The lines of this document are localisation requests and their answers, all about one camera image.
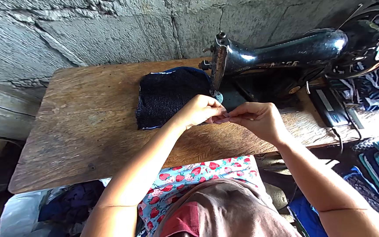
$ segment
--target wooden table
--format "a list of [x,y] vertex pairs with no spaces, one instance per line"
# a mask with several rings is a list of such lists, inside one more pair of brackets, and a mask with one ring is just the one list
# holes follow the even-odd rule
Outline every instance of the wooden table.
[[[134,111],[139,81],[150,72],[197,67],[202,59],[61,69],[54,73],[8,190],[21,193],[110,177],[156,132],[138,131]],[[282,115],[287,129],[309,148],[338,143],[307,94],[304,110]],[[364,137],[379,136],[379,112],[361,112]],[[339,129],[344,141],[358,135]],[[276,151],[244,127],[192,127],[179,138],[164,167]]]

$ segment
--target sewing machine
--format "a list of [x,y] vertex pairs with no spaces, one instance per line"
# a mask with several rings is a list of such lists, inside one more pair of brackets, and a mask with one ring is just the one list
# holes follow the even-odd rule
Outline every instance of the sewing machine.
[[273,102],[281,113],[299,110],[294,93],[318,77],[351,79],[379,68],[379,5],[357,9],[339,29],[315,29],[250,48],[219,32],[210,48],[211,94],[233,110],[245,101]]

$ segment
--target concrete wall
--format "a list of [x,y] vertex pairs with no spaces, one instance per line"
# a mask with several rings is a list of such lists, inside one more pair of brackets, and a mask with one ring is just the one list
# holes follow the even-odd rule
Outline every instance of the concrete wall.
[[63,67],[208,56],[341,24],[370,0],[0,0],[0,83],[38,98]]

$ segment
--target strawberry print shirt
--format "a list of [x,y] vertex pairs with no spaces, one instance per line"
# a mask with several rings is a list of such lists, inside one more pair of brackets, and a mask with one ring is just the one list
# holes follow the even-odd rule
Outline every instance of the strawberry print shirt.
[[256,188],[263,185],[252,155],[162,169],[137,206],[147,235],[153,235],[174,202],[197,184],[215,178],[234,178]]

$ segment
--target woman's left hand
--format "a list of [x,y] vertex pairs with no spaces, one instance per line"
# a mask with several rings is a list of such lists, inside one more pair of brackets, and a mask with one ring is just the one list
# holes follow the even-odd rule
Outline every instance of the woman's left hand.
[[226,109],[216,99],[198,94],[179,110],[170,121],[189,129],[202,122],[213,123],[227,117]]

